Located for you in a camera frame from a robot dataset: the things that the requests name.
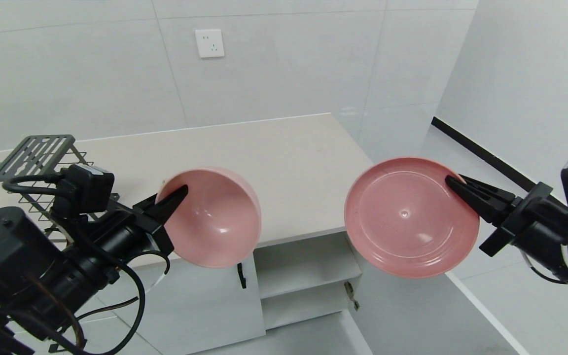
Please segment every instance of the pink bowl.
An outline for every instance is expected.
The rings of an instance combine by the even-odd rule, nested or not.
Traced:
[[[187,197],[165,224],[176,254],[202,267],[243,261],[261,230],[260,204],[249,183],[224,168],[197,168],[166,180],[156,201],[184,184]]]
[[[345,228],[372,265],[396,276],[442,274],[475,244],[479,216],[446,186],[461,179],[432,160],[403,157],[371,167],[350,189]]]

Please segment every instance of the tile grout line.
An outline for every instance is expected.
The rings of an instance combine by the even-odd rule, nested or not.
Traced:
[[[519,261],[518,263],[513,263],[513,264],[510,264],[510,265],[505,265],[504,267],[498,267],[498,268],[496,268],[496,269],[489,270],[489,271],[486,271],[486,272],[482,272],[482,273],[480,273],[480,274],[476,274],[476,275],[473,275],[473,276],[465,277],[464,279],[459,279],[459,278],[458,278],[458,280],[459,280],[461,283],[463,283],[464,286],[465,286],[468,290],[470,290],[470,288],[467,287],[467,286],[466,286],[466,283],[465,283],[467,280],[469,280],[469,279],[471,279],[471,278],[473,278],[473,277],[476,277],[476,276],[483,276],[483,275],[485,275],[485,274],[488,274],[489,272],[500,271],[500,270],[502,270],[502,269],[504,269],[504,268],[513,267],[513,266],[516,266],[516,265],[518,265],[518,264],[524,264],[524,262],[523,262],[523,261]],[[568,331],[567,331],[567,329],[563,328],[563,326],[558,322],[558,319],[556,319],[556,318],[552,315],[552,313],[549,312],[549,309],[546,308],[545,306],[543,306],[543,304],[542,304],[541,302],[539,302],[538,299],[536,299],[536,296],[534,296],[534,294],[529,290],[529,288],[528,288],[527,286],[525,286],[525,284],[523,283],[522,280],[519,280],[518,277],[514,276],[513,273],[512,273],[512,276],[513,276],[513,278],[514,278],[514,281],[516,281],[516,283],[518,283],[518,285],[520,285],[520,286],[523,288],[523,290],[525,290],[525,291],[527,292],[527,294],[529,295],[529,297],[532,298],[532,302],[533,302],[535,305],[537,305],[552,321],[554,321],[554,324],[558,327],[558,329],[560,329],[560,331],[561,331],[562,333],[566,334],[566,336],[568,337]]]
[[[63,23],[63,24],[60,24],[60,25],[47,25],[47,26],[27,27],[26,29],[5,30],[5,31],[0,31],[0,34],[6,34],[8,32],[17,32],[17,31],[49,29],[51,27],[67,27],[67,26],[76,26],[76,25],[95,25],[95,24],[101,24],[101,23],[120,23],[120,22],[146,21],[146,20],[155,20],[155,18],[153,18],[153,17],[151,17],[151,18],[129,18],[129,19],[126,19],[126,20],[114,20],[114,21],[90,21],[90,22]]]
[[[530,297],[532,298],[532,301],[534,301],[534,304],[537,305],[552,321],[554,321],[554,324],[558,327],[558,329],[560,329],[561,333],[566,334],[566,336],[568,337],[568,329],[564,328],[560,322],[558,322],[558,319],[556,319],[556,317],[549,312],[550,308],[547,308],[546,306],[543,305],[543,303],[541,303],[538,298],[536,298],[536,296],[534,296],[534,293],[532,293],[530,291],[530,288],[527,287],[525,285],[525,283],[523,283],[523,280],[519,279],[515,273],[512,273],[512,278],[523,287],[523,289],[530,295]]]
[[[387,7],[389,0],[385,0],[385,8]],[[383,38],[383,27],[385,27],[385,18],[387,18],[387,13],[383,11],[383,19],[381,20],[381,27],[378,31],[378,40],[376,41],[376,49],[374,50],[374,60],[372,61],[372,68],[370,70],[369,78],[367,80],[367,91],[365,92],[365,103],[363,103],[363,116],[361,117],[361,122],[358,124],[358,132],[356,133],[356,142],[360,139],[361,131],[363,130],[363,121],[365,120],[365,110],[367,109],[367,99],[369,98],[369,90],[372,87],[372,78],[374,77],[374,72],[376,71],[376,65],[378,62],[378,49],[381,47],[381,38]]]
[[[185,123],[185,127],[188,128],[189,124],[187,124],[187,115],[185,115],[185,107],[183,107],[183,100],[181,100],[181,93],[180,90],[178,89],[177,77],[174,75],[174,70],[172,69],[172,62],[170,60],[168,48],[165,45],[165,38],[164,38],[164,32],[162,32],[162,25],[161,23],[159,23],[159,17],[157,16],[157,9],[155,8],[154,0],[150,0],[150,3],[152,4],[153,12],[155,13],[155,19],[157,21],[157,28],[159,29],[159,35],[162,37],[162,44],[164,45],[164,52],[166,54],[166,59],[168,59],[168,67],[170,68],[170,72],[172,74],[172,81],[174,82],[174,87],[177,90],[178,103],[180,103],[181,112],[183,112],[183,123]]]
[[[293,13],[250,13],[250,14],[210,14],[210,15],[200,15],[200,16],[169,16],[160,17],[161,20],[179,19],[179,18],[214,18],[214,17],[240,17],[240,16],[286,16],[291,14],[323,14],[323,13],[369,13],[369,12],[394,12],[394,11],[466,11],[475,9],[467,8],[457,8],[457,9],[441,9],[441,8],[431,8],[431,9],[365,9],[365,10],[335,10],[335,11],[300,11]]]
[[[459,277],[458,277],[458,279],[459,279],[460,281],[462,281],[462,283],[463,283],[464,281],[467,281],[467,280],[469,280],[469,279],[472,279],[473,277],[482,276],[482,275],[488,274],[489,272],[499,271],[499,270],[501,270],[501,269],[503,269],[503,268],[511,267],[511,266],[518,265],[518,264],[523,264],[523,263],[525,263],[525,262],[524,262],[524,261],[518,261],[518,262],[516,262],[516,263],[512,263],[512,264],[509,264],[509,265],[503,265],[502,267],[493,268],[492,270],[480,272],[479,274],[475,274],[475,275],[471,275],[471,276],[468,276],[468,277],[464,277],[464,278],[462,278],[462,279],[459,279]]]
[[[46,26],[37,26],[37,27],[27,27],[24,29],[13,29],[13,30],[5,30],[0,31],[0,34],[5,34],[8,32],[16,32],[16,31],[27,31],[27,30],[39,30],[39,29],[48,29],[50,27],[65,27],[65,26],[75,26],[75,25],[93,25],[93,24],[100,24],[100,23],[119,23],[119,22],[128,22],[128,21],[145,21],[145,20],[171,20],[171,19],[182,19],[182,18],[215,18],[215,17],[239,17],[239,16],[278,16],[278,15],[291,15],[291,14],[324,14],[324,13],[365,13],[365,12],[393,12],[393,11],[466,11],[472,10],[475,11],[473,8],[457,8],[457,9],[438,9],[438,8],[431,8],[431,9],[365,9],[365,10],[342,10],[342,11],[306,11],[306,12],[295,12],[295,13],[257,13],[257,14],[223,14],[223,15],[208,15],[208,16],[171,16],[171,17],[151,17],[151,18],[128,18],[122,20],[112,20],[112,21],[89,21],[89,22],[72,22],[72,23],[62,23],[58,25],[46,25]]]

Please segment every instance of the door hinge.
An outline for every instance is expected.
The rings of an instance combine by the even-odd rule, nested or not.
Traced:
[[[358,301],[356,301],[356,299],[354,299],[354,287],[352,287],[352,284],[350,283],[350,281],[345,281],[345,293],[348,294],[348,298],[350,299],[350,301],[352,301],[352,303],[354,303],[354,310],[358,311],[358,309],[360,308],[360,305],[358,303]]]

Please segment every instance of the wall socket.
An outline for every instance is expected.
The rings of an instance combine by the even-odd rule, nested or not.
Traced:
[[[224,57],[223,34],[218,30],[196,30],[196,47],[201,58]]]

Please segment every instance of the black cable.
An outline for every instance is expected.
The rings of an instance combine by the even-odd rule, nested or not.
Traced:
[[[92,353],[88,353],[82,350],[81,348],[75,346],[72,342],[68,341],[66,337],[63,337],[61,334],[56,332],[56,330],[53,330],[49,326],[45,325],[42,321],[36,319],[34,316],[30,315],[29,313],[0,309],[0,315],[23,319],[25,321],[32,323],[34,326],[39,328],[41,332],[47,334],[47,337],[57,342],[60,346],[65,348],[66,351],[69,351],[73,355],[95,355]]]
[[[16,176],[8,180],[5,180],[1,185],[4,190],[20,193],[22,195],[27,194],[39,194],[39,195],[50,195],[50,196],[60,196],[63,198],[71,199],[69,193],[61,191],[54,188],[38,188],[36,186],[22,186],[19,185],[20,182],[29,181],[43,181],[49,184],[54,184],[62,178],[59,174],[47,174],[47,175],[27,175],[27,176]]]
[[[57,299],[56,296],[52,294],[52,292],[45,288],[45,286],[43,286],[43,284],[41,284],[39,280],[36,280],[34,276],[26,274],[26,278],[29,279],[31,283],[34,283],[34,285],[36,285],[36,287],[41,292],[43,292],[45,296],[47,296],[52,302],[54,302],[54,304],[56,304],[56,306],[58,306],[58,308],[60,308],[60,310],[65,313],[65,315],[70,319],[71,327],[73,328],[74,335],[76,336],[76,346],[83,349],[85,347],[85,332],[83,332],[83,327],[80,326],[80,322],[74,317],[70,309],[67,308],[67,306],[65,306],[62,301],[59,301],[59,299]]]
[[[534,274],[537,274],[538,276],[540,276],[541,279],[545,280],[545,281],[549,281],[550,283],[553,284],[558,284],[558,285],[567,285],[566,282],[564,281],[560,281],[558,279],[552,279],[549,276],[545,276],[542,272],[538,271],[534,265],[532,265],[532,262],[530,261],[530,258],[527,256],[527,254],[525,254],[525,252],[523,252],[521,250],[521,256],[523,257],[523,260],[525,261],[525,264],[527,264],[527,266],[534,271]]]
[[[140,256],[143,256],[143,255],[156,255],[156,256],[159,256],[160,258],[164,259],[164,261],[166,262],[166,268],[164,270],[164,275],[168,274],[168,271],[170,271],[170,259],[160,251],[156,251],[156,250],[142,251],[139,254],[135,254],[135,255],[131,256],[126,262],[130,263],[131,261],[133,261],[136,258],[139,258]]]
[[[129,260],[127,260],[126,262],[127,262],[127,263],[128,263],[128,262],[131,262],[131,261],[133,261],[133,259],[135,259],[135,258],[138,258],[138,257],[140,257],[140,256],[142,256],[142,255],[149,255],[149,254],[159,256],[159,257],[161,257],[161,258],[163,258],[163,259],[165,260],[165,262],[166,262],[166,268],[165,268],[165,271],[164,271],[164,275],[167,275],[167,274],[168,274],[168,271],[170,271],[170,259],[169,259],[167,256],[165,256],[164,254],[162,254],[160,251],[149,250],[149,251],[140,252],[139,254],[135,254],[135,256],[132,256],[131,258],[129,258]],[[81,320],[81,319],[83,319],[83,318],[86,318],[86,317],[88,317],[88,316],[90,316],[90,315],[95,315],[95,314],[97,314],[97,313],[106,312],[106,311],[112,311],[112,310],[117,310],[117,309],[119,309],[119,308],[126,307],[126,306],[128,306],[128,305],[132,305],[132,304],[133,304],[135,301],[137,301],[137,300],[138,300],[137,297],[133,297],[133,298],[129,299],[128,301],[116,303],[115,305],[106,306],[106,307],[101,307],[101,308],[98,308],[97,310],[89,311],[89,312],[87,312],[87,313],[85,313],[85,314],[83,314],[83,315],[80,315],[80,316],[76,317],[76,319],[77,319],[77,320]]]
[[[532,271],[534,271],[535,274],[537,274],[538,276],[540,276],[541,279],[545,280],[545,281],[549,281],[550,283],[554,283],[554,284],[558,284],[558,285],[567,285],[566,282],[564,281],[560,281],[557,279],[552,279],[551,277],[545,276],[544,274],[542,274],[540,271],[536,270],[535,267],[530,267],[530,269]]]
[[[126,344],[128,344],[129,341],[131,341],[131,339],[133,338],[133,335],[135,335],[135,332],[137,331],[137,328],[140,326],[140,322],[142,321],[142,317],[144,316],[144,308],[146,306],[146,291],[144,290],[144,285],[142,284],[142,280],[140,279],[139,276],[137,276],[137,274],[135,273],[135,271],[133,271],[132,268],[130,268],[128,265],[126,265],[126,263],[124,263],[123,261],[111,256],[111,254],[104,251],[102,248],[93,244],[85,236],[85,232],[82,231],[82,228],[79,225],[76,225],[76,227],[77,227],[76,228],[77,229],[77,233],[76,233],[77,235],[76,236],[72,235],[72,238],[74,238],[74,241],[82,242],[82,244],[84,244],[86,247],[88,247],[88,249],[90,249],[98,257],[101,257],[101,258],[107,260],[108,262],[112,263],[113,265],[119,267],[120,269],[124,270],[124,272],[126,272],[126,274],[129,277],[131,277],[131,279],[133,279],[133,282],[135,283],[135,286],[137,287],[139,305],[138,305],[138,309],[137,309],[137,315],[135,316],[135,321],[133,321],[133,326],[131,326],[131,329],[128,331],[128,333],[126,333],[126,336],[124,337],[124,339],[122,339],[122,341],[119,344],[117,344],[117,346],[115,346],[115,348],[110,349],[109,351],[101,354],[101,355],[115,355],[120,350],[122,350],[124,348],[124,346],[126,346]],[[56,339],[52,338],[52,339],[54,339],[54,341],[56,341],[60,346],[62,346],[66,350],[73,353],[73,351],[71,351],[70,349],[67,348],[67,346],[71,346],[73,344],[70,343],[70,341],[67,341],[67,339],[65,339],[59,333],[57,333],[57,332],[53,332],[53,333],[57,334],[57,338]],[[77,352],[74,355],[76,355],[76,354],[91,355],[90,353],[87,353],[85,351],[80,353],[79,349],[77,349],[76,351]]]
[[[139,298],[137,298],[137,297],[133,297],[133,298],[129,299],[128,301],[124,301],[124,302],[121,302],[121,303],[115,303],[115,305],[112,305],[112,306],[106,306],[106,307],[98,308],[97,310],[92,310],[92,311],[89,311],[89,312],[87,312],[87,313],[85,313],[85,314],[83,314],[83,315],[81,315],[81,316],[78,316],[76,319],[77,319],[77,320],[81,320],[81,319],[83,319],[83,318],[86,318],[86,317],[88,317],[88,316],[90,316],[90,315],[94,315],[94,314],[97,314],[97,313],[102,313],[102,312],[106,312],[106,311],[117,310],[118,308],[126,307],[126,306],[128,306],[128,305],[132,305],[132,304],[135,303],[135,301],[137,301],[138,299],[139,299]]]

